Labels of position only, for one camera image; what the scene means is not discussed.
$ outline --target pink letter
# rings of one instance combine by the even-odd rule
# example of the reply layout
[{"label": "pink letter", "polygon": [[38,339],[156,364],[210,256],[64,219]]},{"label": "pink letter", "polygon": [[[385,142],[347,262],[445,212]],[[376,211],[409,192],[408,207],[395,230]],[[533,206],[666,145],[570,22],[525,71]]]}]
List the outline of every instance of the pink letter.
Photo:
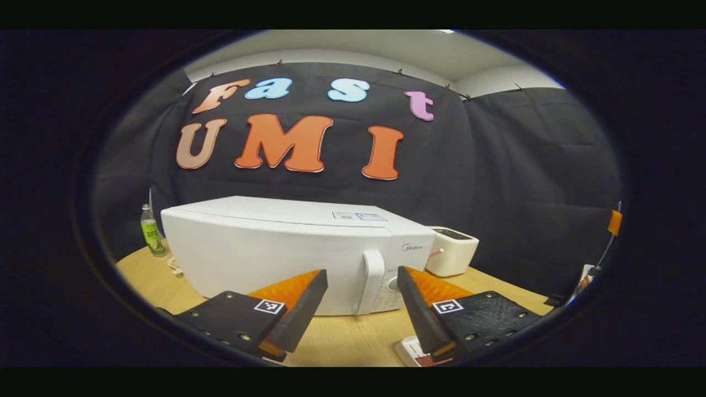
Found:
[{"label": "pink letter", "polygon": [[426,111],[427,105],[434,104],[433,100],[428,99],[422,91],[406,91],[405,95],[409,97],[409,109],[414,116],[427,122],[434,120],[434,115]]}]

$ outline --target table surface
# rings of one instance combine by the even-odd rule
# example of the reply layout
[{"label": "table surface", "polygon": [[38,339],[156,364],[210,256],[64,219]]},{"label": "table surface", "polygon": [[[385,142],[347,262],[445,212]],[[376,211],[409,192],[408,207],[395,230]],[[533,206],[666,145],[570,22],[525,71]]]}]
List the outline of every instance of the table surface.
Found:
[{"label": "table surface", "polygon": [[[173,314],[205,302],[186,277],[177,277],[167,265],[172,257],[155,257],[144,247],[120,260],[116,267],[126,282],[155,307]],[[511,285],[469,267],[445,281],[473,293],[496,291],[527,309],[545,315],[552,307],[546,297]],[[364,316],[315,316],[295,352],[282,363],[289,367],[403,367],[394,350],[402,339],[413,336],[414,328],[407,310],[373,313]]]}]

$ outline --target orange letter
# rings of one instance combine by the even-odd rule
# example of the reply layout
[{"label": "orange letter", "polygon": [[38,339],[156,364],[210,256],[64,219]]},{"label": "orange letter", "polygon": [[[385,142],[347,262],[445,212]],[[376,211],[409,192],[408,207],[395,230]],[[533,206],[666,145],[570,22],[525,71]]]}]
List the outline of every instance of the orange letter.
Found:
[{"label": "orange letter", "polygon": [[220,98],[228,99],[231,95],[235,94],[238,87],[245,87],[250,84],[250,80],[247,78],[245,80],[234,81],[233,83],[228,83],[224,85],[219,85],[217,87],[211,88],[211,92],[208,94],[206,99],[203,100],[201,106],[193,110],[194,114],[204,112],[206,110],[215,109],[220,106],[218,100]]},{"label": "orange letter", "polygon": [[225,125],[225,122],[226,119],[215,119],[206,123],[206,137],[203,139],[201,151],[196,156],[191,155],[191,144],[193,143],[193,136],[201,128],[201,124],[195,123],[184,126],[181,129],[179,146],[176,147],[176,163],[187,170],[194,170],[204,165],[211,157],[218,130]]},{"label": "orange letter", "polygon": [[397,142],[405,135],[396,129],[381,126],[372,126],[368,132],[373,136],[373,151],[370,163],[363,168],[363,175],[386,181],[397,179],[399,173],[395,169],[395,152]]},{"label": "orange letter", "polygon": [[302,172],[323,171],[323,163],[318,157],[321,154],[323,133],[333,125],[332,119],[307,116],[299,120],[286,134],[274,114],[250,116],[248,123],[251,125],[250,134],[245,142],[243,154],[235,160],[236,167],[260,167],[263,163],[258,156],[261,146],[270,168],[277,167],[289,149],[294,147],[292,156],[285,161],[285,168]]}]

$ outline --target black curtain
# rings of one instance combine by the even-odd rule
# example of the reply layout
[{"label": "black curtain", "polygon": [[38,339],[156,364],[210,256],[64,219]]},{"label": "black curtain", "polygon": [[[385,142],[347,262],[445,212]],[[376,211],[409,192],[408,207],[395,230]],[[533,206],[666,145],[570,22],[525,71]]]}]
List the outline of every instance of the black curtain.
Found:
[{"label": "black curtain", "polygon": [[525,88],[465,100],[480,239],[473,267],[562,300],[597,264],[621,200],[606,132],[568,91]]},{"label": "black curtain", "polygon": [[[193,114],[210,89],[249,79],[215,109]],[[289,78],[289,93],[247,100],[260,81]],[[361,102],[333,101],[338,78],[369,83]],[[608,242],[610,210],[620,199],[616,157],[600,126],[565,90],[528,88],[461,101],[458,94],[391,71],[327,63],[257,66],[191,85],[175,73],[145,94],[102,152],[95,215],[110,253],[120,259],[144,246],[140,205],[152,192],[154,213],[223,196],[374,205],[424,225],[474,235],[475,268],[543,295],[566,295],[584,263]],[[422,91],[434,120],[416,118],[406,91]],[[248,117],[275,114],[286,132],[299,120],[333,120],[321,145],[325,169],[293,172],[282,163],[235,167],[249,133]],[[176,162],[181,128],[225,118],[209,161],[194,170]],[[371,156],[371,126],[404,134],[392,181],[361,169]],[[196,133],[192,153],[201,149]]]}]

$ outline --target white box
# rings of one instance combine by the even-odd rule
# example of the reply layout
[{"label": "white box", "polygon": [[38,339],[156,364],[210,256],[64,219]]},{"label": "white box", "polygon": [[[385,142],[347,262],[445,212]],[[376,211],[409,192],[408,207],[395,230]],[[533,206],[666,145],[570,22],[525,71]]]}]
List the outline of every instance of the white box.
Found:
[{"label": "white box", "polygon": [[436,232],[432,256],[426,269],[439,277],[451,277],[468,270],[478,248],[479,240],[448,227],[431,226]]},{"label": "white box", "polygon": [[161,212],[169,247],[196,291],[248,294],[326,269],[316,315],[399,309],[397,267],[423,271],[435,232],[374,206],[232,196]]}]

